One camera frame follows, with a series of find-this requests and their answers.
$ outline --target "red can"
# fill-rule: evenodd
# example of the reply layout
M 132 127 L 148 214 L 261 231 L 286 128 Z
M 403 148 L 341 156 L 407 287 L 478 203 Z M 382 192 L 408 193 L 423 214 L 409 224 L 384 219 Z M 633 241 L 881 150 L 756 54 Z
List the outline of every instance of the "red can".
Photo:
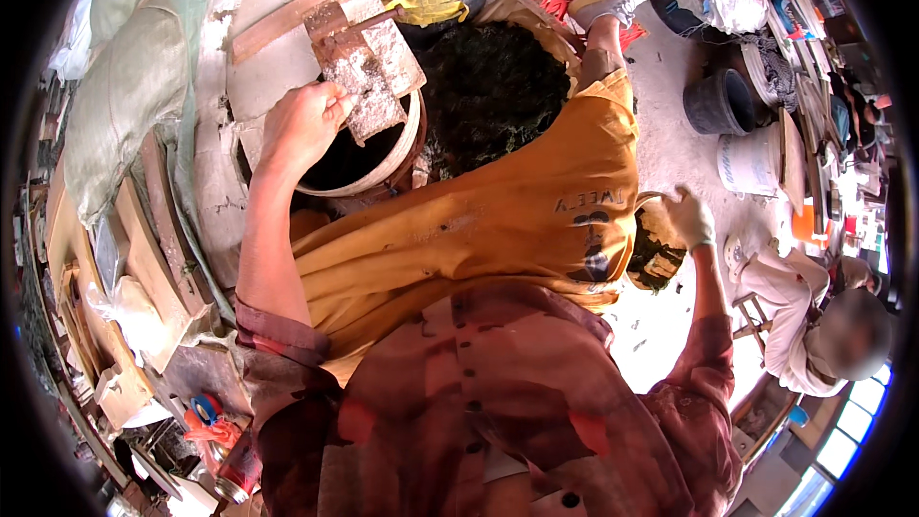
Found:
M 214 479 L 214 488 L 226 500 L 237 505 L 245 503 L 262 477 L 262 460 L 258 458 L 252 430 L 239 436 Z

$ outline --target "sneaker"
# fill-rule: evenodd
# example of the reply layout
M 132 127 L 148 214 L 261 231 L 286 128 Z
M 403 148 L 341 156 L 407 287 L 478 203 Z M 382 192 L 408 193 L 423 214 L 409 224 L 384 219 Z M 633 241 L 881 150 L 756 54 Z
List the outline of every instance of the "sneaker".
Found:
M 724 240 L 724 262 L 728 264 L 728 278 L 733 283 L 740 281 L 741 271 L 746 267 L 749 259 L 743 253 L 741 239 L 737 236 L 728 236 Z
M 631 26 L 635 18 L 635 8 L 646 0 L 572 0 L 568 5 L 570 14 L 581 28 L 590 30 L 590 25 L 604 14 L 612 14 L 620 22 Z

